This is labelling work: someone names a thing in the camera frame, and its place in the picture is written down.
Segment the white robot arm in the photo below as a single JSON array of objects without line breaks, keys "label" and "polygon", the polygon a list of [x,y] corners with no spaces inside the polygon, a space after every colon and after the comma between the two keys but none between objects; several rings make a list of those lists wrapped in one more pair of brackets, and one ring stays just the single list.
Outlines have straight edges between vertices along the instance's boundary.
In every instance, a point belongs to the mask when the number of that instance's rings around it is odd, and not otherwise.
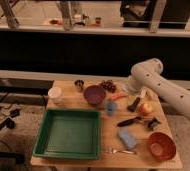
[{"label": "white robot arm", "polygon": [[163,63],[158,58],[139,62],[131,67],[127,87],[137,92],[148,87],[190,120],[190,91],[163,78]]}]

